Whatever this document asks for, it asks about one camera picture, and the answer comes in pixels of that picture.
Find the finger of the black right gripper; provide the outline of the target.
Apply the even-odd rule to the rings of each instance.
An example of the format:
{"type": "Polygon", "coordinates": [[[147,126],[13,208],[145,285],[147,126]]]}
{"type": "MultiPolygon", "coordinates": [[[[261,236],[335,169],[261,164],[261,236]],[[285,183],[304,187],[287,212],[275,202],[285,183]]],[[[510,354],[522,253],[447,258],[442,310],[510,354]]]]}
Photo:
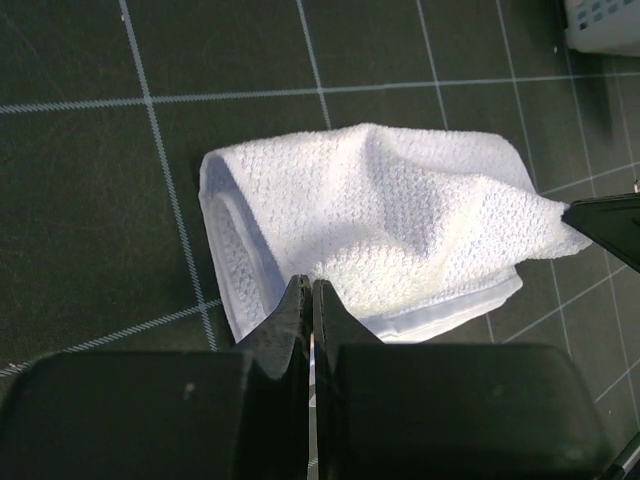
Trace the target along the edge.
{"type": "Polygon", "coordinates": [[[639,208],[638,194],[579,200],[570,204],[562,221],[638,272],[639,208]]]}

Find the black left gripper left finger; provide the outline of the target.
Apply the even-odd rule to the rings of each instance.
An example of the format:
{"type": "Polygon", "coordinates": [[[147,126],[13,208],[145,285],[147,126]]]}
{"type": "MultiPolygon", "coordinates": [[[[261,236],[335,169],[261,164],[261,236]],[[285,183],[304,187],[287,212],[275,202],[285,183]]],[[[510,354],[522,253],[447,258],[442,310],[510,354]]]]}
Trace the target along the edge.
{"type": "Polygon", "coordinates": [[[275,310],[234,351],[250,361],[242,392],[242,479],[304,479],[309,459],[311,286],[293,276],[275,310]]]}

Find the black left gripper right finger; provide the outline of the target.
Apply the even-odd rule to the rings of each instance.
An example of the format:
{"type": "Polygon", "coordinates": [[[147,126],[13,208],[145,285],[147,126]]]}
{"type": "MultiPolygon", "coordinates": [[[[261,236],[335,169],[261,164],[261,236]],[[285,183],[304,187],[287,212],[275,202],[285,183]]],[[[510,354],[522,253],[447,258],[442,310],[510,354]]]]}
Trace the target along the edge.
{"type": "Polygon", "coordinates": [[[313,283],[312,300],[318,475],[321,479],[338,479],[348,449],[339,350],[352,344],[377,345],[381,340],[348,312],[330,281],[313,283]]]}

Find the white towel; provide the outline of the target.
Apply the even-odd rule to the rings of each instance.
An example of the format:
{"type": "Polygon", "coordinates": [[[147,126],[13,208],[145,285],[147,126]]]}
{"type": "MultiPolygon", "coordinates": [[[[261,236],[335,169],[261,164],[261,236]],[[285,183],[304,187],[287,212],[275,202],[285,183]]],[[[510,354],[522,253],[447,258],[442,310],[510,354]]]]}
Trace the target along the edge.
{"type": "Polygon", "coordinates": [[[589,245],[537,194],[503,137],[363,123],[209,152],[199,202],[233,336],[295,275],[332,284],[388,343],[421,342],[500,308],[526,260],[589,245]]]}

